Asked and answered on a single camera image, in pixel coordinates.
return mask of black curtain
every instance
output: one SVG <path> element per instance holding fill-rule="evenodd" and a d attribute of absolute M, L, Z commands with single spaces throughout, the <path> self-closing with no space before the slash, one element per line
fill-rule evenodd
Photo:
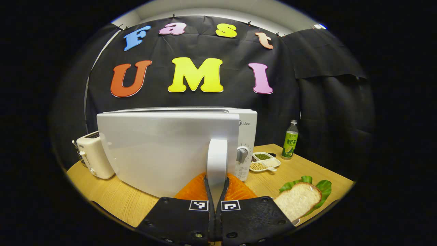
<path fill-rule="evenodd" d="M 63 75 L 49 114 L 52 150 L 67 169 L 76 163 L 77 152 L 71 143 L 85 135 L 84 95 L 88 75 L 100 51 L 118 31 L 108 24 L 94 34 L 70 62 Z"/>
<path fill-rule="evenodd" d="M 159 35 L 166 24 L 187 24 L 181 35 Z M 215 34 L 219 23 L 237 27 L 235 38 Z M 124 36 L 146 25 L 142 43 L 124 51 Z M 282 146 L 292 119 L 298 120 L 296 154 L 350 179 L 366 162 L 374 128 L 374 107 L 366 74 L 347 48 L 324 29 L 308 29 L 278 37 L 246 23 L 207 16 L 160 19 L 120 31 L 91 67 L 114 26 L 105 35 L 93 37 L 81 51 L 64 78 L 51 117 L 53 141 L 66 168 L 77 162 L 71 140 L 87 133 L 83 96 L 88 75 L 86 115 L 88 132 L 97 130 L 96 114 L 120 109 L 163 106 L 227 106 L 258 112 L 255 145 Z M 255 32 L 271 38 L 273 49 L 264 48 Z M 221 93 L 189 88 L 168 92 L 177 57 L 189 57 L 199 68 L 207 58 L 223 61 L 220 66 Z M 129 63 L 124 86 L 133 83 L 141 60 L 151 60 L 144 85 L 131 97 L 116 98 L 110 92 L 113 68 Z M 257 94 L 249 63 L 267 65 L 272 94 Z"/>

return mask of plastic bottle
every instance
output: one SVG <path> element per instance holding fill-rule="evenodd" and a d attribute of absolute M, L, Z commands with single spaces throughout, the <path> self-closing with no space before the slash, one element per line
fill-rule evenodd
<path fill-rule="evenodd" d="M 285 141 L 281 154 L 281 157 L 284 160 L 290 160 L 295 151 L 296 142 L 299 135 L 297 123 L 298 122 L 295 119 L 292 120 L 291 125 L 289 126 L 289 128 L 287 129 L 287 133 L 285 134 Z"/>

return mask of yellow letter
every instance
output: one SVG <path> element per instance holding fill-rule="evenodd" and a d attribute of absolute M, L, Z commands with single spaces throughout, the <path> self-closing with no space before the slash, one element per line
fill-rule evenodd
<path fill-rule="evenodd" d="M 205 77 L 205 81 L 200 89 L 203 92 L 222 92 L 223 86 L 220 85 L 220 65 L 222 60 L 216 58 L 206 59 L 199 69 L 193 64 L 188 57 L 174 58 L 173 84 L 168 87 L 170 92 L 184 92 L 187 87 L 184 85 L 184 77 L 187 79 L 188 86 L 195 91 Z"/>
<path fill-rule="evenodd" d="M 215 33 L 222 37 L 234 38 L 237 36 L 237 32 L 234 31 L 237 28 L 234 25 L 221 23 L 217 25 L 217 29 Z"/>

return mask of letter a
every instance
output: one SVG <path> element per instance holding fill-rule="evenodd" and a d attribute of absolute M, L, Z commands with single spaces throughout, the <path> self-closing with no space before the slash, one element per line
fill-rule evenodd
<path fill-rule="evenodd" d="M 176 22 L 176 23 L 170 23 L 165 25 L 166 27 L 161 29 L 159 31 L 159 34 L 167 35 L 167 34 L 173 34 L 173 35 L 179 35 L 185 32 L 185 28 L 187 27 L 187 24 L 182 22 Z"/>

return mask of lettuce leaf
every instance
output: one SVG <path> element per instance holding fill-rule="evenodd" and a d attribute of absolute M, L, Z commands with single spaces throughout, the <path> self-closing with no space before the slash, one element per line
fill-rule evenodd
<path fill-rule="evenodd" d="M 310 213 L 312 213 L 314 210 L 316 210 L 317 208 L 321 207 L 326 199 L 329 197 L 329 195 L 331 194 L 331 182 L 328 180 L 322 180 L 320 181 L 316 187 L 320 190 L 320 192 L 322 192 L 322 199 L 320 200 L 320 202 L 318 204 L 316 204 L 310 211 L 308 211 L 308 213 L 306 213 L 304 216 L 309 215 Z"/>
<path fill-rule="evenodd" d="M 281 193 L 281 192 L 283 192 L 283 191 L 285 191 L 285 190 L 291 190 L 291 188 L 292 188 L 295 184 L 300 183 L 300 182 L 305 182 L 305 183 L 310 183 L 310 184 L 312 184 L 312 177 L 311 177 L 311 176 L 302 176 L 301 178 L 302 178 L 302 179 L 295 180 L 295 181 L 293 181 L 293 182 L 285 183 L 285 184 L 284 184 L 284 185 L 279 189 L 279 193 Z"/>
<path fill-rule="evenodd" d="M 306 183 L 310 183 L 312 184 L 312 177 L 311 176 L 302 176 L 301 179 L 299 180 L 295 180 L 293 182 L 288 182 L 285 183 L 280 189 L 279 189 L 279 193 L 285 191 L 285 190 L 291 190 L 291 188 L 300 182 L 306 182 Z M 322 193 L 322 199 L 320 200 L 320 202 L 318 204 L 316 204 L 310 211 L 308 211 L 308 213 L 306 213 L 304 216 L 309 215 L 310 213 L 312 213 L 314 210 L 318 209 L 319 207 L 321 207 L 326 199 L 329 197 L 329 195 L 331 194 L 331 185 L 332 183 L 328 180 L 322 180 L 320 181 L 316 187 L 320 190 L 320 192 Z"/>
<path fill-rule="evenodd" d="M 285 190 L 291 190 L 291 188 L 293 187 L 293 185 L 302 182 L 302 179 L 299 180 L 295 180 L 293 182 L 288 182 L 285 183 L 280 189 L 279 189 L 279 193 L 285 191 Z"/>

